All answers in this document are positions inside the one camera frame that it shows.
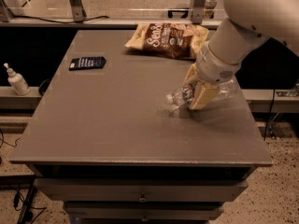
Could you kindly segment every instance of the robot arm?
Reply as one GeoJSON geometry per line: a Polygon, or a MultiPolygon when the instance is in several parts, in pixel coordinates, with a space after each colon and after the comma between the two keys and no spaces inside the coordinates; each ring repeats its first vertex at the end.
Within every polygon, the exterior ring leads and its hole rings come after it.
{"type": "Polygon", "coordinates": [[[229,19],[197,54],[185,83],[194,87],[190,109],[201,109],[230,80],[243,59],[273,37],[299,55],[299,0],[224,0],[229,19]]]}

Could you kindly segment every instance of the table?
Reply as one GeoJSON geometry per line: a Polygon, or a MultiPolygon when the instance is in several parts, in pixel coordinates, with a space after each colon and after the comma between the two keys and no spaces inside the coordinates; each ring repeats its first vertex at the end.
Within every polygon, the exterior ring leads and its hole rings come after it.
{"type": "Polygon", "coordinates": [[[127,49],[133,32],[77,33],[11,162],[28,165],[73,223],[206,223],[271,157],[241,91],[183,119],[165,96],[192,61],[127,49]],[[82,56],[107,64],[68,71],[82,56]]]}

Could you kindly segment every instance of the floor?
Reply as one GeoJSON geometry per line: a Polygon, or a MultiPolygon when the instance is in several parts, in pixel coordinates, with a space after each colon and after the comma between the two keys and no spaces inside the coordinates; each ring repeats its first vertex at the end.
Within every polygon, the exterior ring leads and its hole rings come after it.
{"type": "MultiPolygon", "coordinates": [[[[11,145],[3,144],[0,148],[2,158],[0,176],[31,174],[26,166],[9,163],[9,155],[14,148],[12,146],[18,144],[18,139],[21,138],[21,133],[29,118],[0,118],[4,140],[11,145]]],[[[276,124],[277,139],[273,139],[269,135],[265,137],[265,142],[273,158],[273,166],[258,168],[248,179],[249,187],[234,202],[226,203],[224,213],[217,220],[210,221],[210,224],[299,223],[297,123],[298,119],[284,119],[282,116],[276,124]]],[[[256,118],[256,124],[264,134],[265,122],[263,119],[256,118]]],[[[5,186],[3,178],[0,178],[0,184],[2,188],[5,186]]],[[[27,189],[22,189],[21,193],[25,196],[26,191],[27,189]]],[[[15,194],[15,190],[0,189],[0,224],[17,223],[21,212],[16,211],[13,207],[15,194]]],[[[41,192],[36,194],[33,207],[39,208],[31,209],[34,214],[33,218],[42,212],[34,221],[35,224],[70,223],[63,204],[52,202],[41,192]]]]}

